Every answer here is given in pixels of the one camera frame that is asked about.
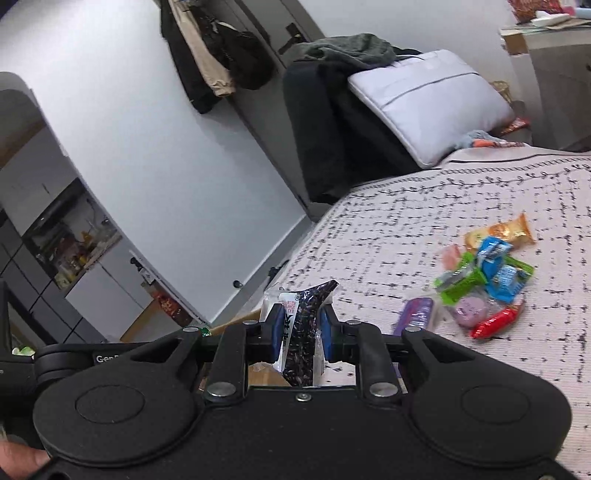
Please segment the person's left hand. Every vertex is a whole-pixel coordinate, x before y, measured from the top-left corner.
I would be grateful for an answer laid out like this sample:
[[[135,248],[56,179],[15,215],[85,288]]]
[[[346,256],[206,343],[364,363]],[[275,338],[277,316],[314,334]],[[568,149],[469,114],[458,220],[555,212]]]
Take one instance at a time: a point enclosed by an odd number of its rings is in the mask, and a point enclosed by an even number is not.
[[[19,443],[1,442],[1,471],[7,478],[28,479],[49,461],[50,457],[44,450],[34,449]]]

